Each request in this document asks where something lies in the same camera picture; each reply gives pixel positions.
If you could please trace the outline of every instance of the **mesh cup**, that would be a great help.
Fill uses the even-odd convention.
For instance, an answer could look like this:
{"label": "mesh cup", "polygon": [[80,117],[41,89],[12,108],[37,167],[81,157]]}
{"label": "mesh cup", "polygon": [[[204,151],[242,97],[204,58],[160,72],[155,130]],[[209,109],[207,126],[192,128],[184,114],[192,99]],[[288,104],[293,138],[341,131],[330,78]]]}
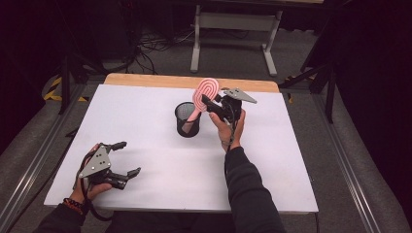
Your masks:
{"label": "mesh cup", "polygon": [[176,107],[177,130],[182,137],[191,138],[199,132],[200,116],[202,114],[199,113],[195,120],[188,121],[194,110],[194,104],[191,102],[185,102]]}

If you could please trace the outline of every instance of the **hand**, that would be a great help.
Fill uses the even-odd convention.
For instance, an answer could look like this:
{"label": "hand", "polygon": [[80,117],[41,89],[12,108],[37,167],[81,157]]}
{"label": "hand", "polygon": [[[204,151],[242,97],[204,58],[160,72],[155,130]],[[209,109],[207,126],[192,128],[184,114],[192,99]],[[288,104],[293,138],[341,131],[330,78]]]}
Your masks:
{"label": "hand", "polygon": [[[243,133],[243,126],[245,124],[245,116],[246,116],[246,112],[242,109],[240,118],[237,121],[236,130],[234,132],[234,139],[233,139],[232,144],[230,145],[230,149],[240,147],[240,137],[242,136],[242,133]],[[218,127],[219,138],[222,141],[222,148],[224,149],[224,151],[227,152],[228,143],[230,142],[230,136],[231,136],[230,126],[228,126],[225,122],[221,121],[219,119],[219,116],[216,115],[215,113],[210,113],[209,117],[213,121],[213,123],[216,125],[216,127]]]}
{"label": "hand", "polygon": [[[99,145],[96,144],[90,152],[96,151],[98,149]],[[76,187],[73,190],[72,194],[70,195],[70,199],[79,202],[81,204],[83,204],[85,202],[85,198],[83,196],[82,193],[82,186],[80,185],[81,180],[77,179],[77,183],[76,183]],[[87,198],[89,200],[93,200],[98,194],[110,190],[112,188],[112,185],[109,183],[101,183],[98,185],[95,185],[91,190],[89,190],[87,192]]]}

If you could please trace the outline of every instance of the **metal frame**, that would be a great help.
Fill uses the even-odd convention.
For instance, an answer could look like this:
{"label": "metal frame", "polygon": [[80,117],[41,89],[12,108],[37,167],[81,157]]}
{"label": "metal frame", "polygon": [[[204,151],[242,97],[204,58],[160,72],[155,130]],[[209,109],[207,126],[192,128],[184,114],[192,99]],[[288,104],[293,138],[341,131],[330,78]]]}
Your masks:
{"label": "metal frame", "polygon": [[[73,89],[72,100],[79,99],[84,88],[85,86],[82,84],[77,85]],[[13,192],[11,198],[9,199],[9,202],[6,204],[0,215],[0,232],[6,232],[13,222],[14,218],[16,217],[19,208],[24,201],[24,198],[27,196],[31,186],[36,181],[36,178],[39,175],[43,164],[46,162],[46,159],[49,156],[57,134],[59,133],[75,104],[76,101],[71,101],[71,103],[67,106],[66,111],[64,111],[63,114],[57,116],[55,122],[51,127],[51,131],[49,132],[43,144],[40,146],[39,150],[33,158],[33,161],[25,171],[24,175],[18,182],[15,191]]]}
{"label": "metal frame", "polygon": [[196,73],[199,67],[200,56],[200,28],[239,29],[253,31],[269,31],[267,43],[263,44],[262,51],[266,60],[270,76],[276,76],[277,71],[273,62],[271,49],[278,31],[282,12],[276,16],[249,16],[236,14],[201,13],[200,6],[196,6],[194,17],[194,45],[191,56],[190,71]]}
{"label": "metal frame", "polygon": [[[153,2],[153,0],[139,0],[141,2]],[[176,5],[202,5],[202,6],[222,6],[246,9],[264,10],[293,10],[293,11],[315,11],[323,12],[342,12],[340,9],[322,4],[323,0],[314,1],[264,1],[264,0],[161,0],[162,3]]]}
{"label": "metal frame", "polygon": [[285,81],[284,83],[278,84],[280,89],[287,89],[288,87],[299,83],[305,79],[310,78],[311,76],[315,76],[316,79],[309,86],[309,90],[311,93],[319,94],[324,89],[326,83],[328,83],[327,87],[327,96],[326,96],[326,106],[325,106],[325,114],[329,123],[333,123],[332,119],[332,108],[333,108],[333,96],[334,96],[334,89],[336,84],[336,76],[333,73],[333,65],[332,63],[324,64],[319,67],[310,69],[295,78]]}
{"label": "metal frame", "polygon": [[369,207],[363,188],[361,187],[361,184],[358,181],[358,178],[351,166],[351,163],[349,162],[348,156],[342,146],[340,138],[333,124],[328,122],[326,115],[323,113],[324,111],[323,108],[325,104],[324,104],[324,100],[322,99],[322,96],[319,94],[313,94],[312,98],[324,122],[326,131],[331,141],[333,142],[333,145],[335,147],[336,156],[337,156],[336,159],[337,159],[338,165],[345,178],[346,184],[349,187],[349,190],[352,194],[352,198],[354,199],[355,205],[358,208],[358,211],[360,213],[360,218],[363,222],[363,225],[366,231],[369,233],[375,233],[375,232],[380,233],[381,229],[379,228],[379,225],[375,219],[375,216],[373,215],[372,210]]}

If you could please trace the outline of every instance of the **white tabletop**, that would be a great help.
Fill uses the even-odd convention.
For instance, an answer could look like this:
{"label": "white tabletop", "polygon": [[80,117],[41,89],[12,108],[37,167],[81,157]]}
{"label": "white tabletop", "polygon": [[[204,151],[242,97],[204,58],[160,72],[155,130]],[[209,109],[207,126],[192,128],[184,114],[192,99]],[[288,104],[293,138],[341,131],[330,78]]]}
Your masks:
{"label": "white tabletop", "polygon": [[[257,104],[243,103],[247,116],[242,146],[259,169],[279,212],[317,212],[282,94],[247,93]],[[176,131],[174,110],[191,101],[192,94],[189,88],[99,85],[45,205],[56,206],[71,193],[77,170],[92,146],[126,141],[123,150],[109,154],[111,170],[125,175],[141,167],[141,173],[124,190],[99,195],[93,202],[96,207],[229,212],[224,153],[208,114],[202,115],[195,137],[183,138]]]}

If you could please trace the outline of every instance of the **person's right hand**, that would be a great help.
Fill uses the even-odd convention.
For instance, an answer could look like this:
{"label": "person's right hand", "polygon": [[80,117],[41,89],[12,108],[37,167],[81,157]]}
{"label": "person's right hand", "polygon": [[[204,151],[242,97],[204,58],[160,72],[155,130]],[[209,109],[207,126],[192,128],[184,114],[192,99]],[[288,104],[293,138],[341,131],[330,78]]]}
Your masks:
{"label": "person's right hand", "polygon": [[[237,121],[237,126],[236,130],[234,132],[234,139],[232,144],[230,145],[230,149],[234,149],[237,147],[240,147],[240,138],[243,133],[243,127],[245,124],[245,116],[246,112],[242,109],[242,113],[240,115],[239,120]],[[222,148],[224,151],[227,152],[228,149],[228,144],[230,142],[230,136],[231,136],[231,129],[230,127],[223,121],[219,119],[219,116],[216,115],[215,113],[210,113],[209,114],[210,119],[213,121],[213,123],[218,127],[218,133],[219,133],[219,138],[221,139],[222,142]]]}

